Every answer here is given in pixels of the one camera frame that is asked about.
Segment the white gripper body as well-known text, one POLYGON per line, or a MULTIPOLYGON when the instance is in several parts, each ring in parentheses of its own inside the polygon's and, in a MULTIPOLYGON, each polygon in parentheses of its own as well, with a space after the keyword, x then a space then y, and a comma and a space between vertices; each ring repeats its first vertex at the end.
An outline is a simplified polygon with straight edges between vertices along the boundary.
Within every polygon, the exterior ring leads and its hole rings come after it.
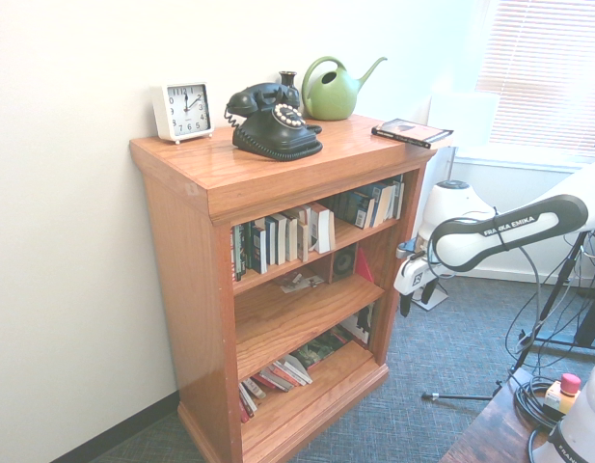
POLYGON ((436 279, 433 270, 440 270, 438 262, 429 262, 426 257, 407 258, 400 265, 393 286, 400 294, 410 295, 436 279))

